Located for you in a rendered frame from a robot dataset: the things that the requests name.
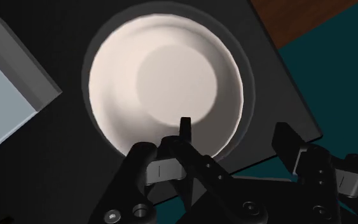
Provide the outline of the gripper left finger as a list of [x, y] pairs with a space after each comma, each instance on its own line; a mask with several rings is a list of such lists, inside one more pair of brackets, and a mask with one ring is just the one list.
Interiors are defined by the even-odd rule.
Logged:
[[196, 178], [212, 196], [214, 208], [232, 224], [266, 224], [268, 213], [251, 195], [238, 196], [235, 180], [210, 156], [191, 145], [190, 118], [182, 117], [179, 135], [160, 146], [135, 143], [93, 210], [88, 224], [156, 224], [156, 209], [144, 194], [146, 169], [162, 151], [176, 159], [189, 179]]

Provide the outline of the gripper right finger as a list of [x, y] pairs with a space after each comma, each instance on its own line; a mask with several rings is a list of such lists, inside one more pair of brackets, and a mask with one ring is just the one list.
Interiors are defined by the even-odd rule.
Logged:
[[278, 122], [272, 148], [297, 176], [306, 224], [358, 224], [358, 153], [340, 159]]

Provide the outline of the teal rug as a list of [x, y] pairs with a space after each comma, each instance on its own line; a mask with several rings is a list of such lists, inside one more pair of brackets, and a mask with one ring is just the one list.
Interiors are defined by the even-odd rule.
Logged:
[[245, 139], [221, 165], [282, 174], [271, 148], [277, 121], [337, 157], [358, 153], [358, 0], [180, 0], [220, 20], [256, 79]]

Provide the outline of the white round bowl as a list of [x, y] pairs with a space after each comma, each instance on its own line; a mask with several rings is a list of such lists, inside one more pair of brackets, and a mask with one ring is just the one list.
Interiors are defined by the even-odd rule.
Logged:
[[96, 30], [82, 68], [89, 117], [112, 149], [159, 144], [191, 118], [203, 155], [227, 157], [256, 101], [252, 68], [236, 37], [193, 6], [151, 1], [125, 8]]

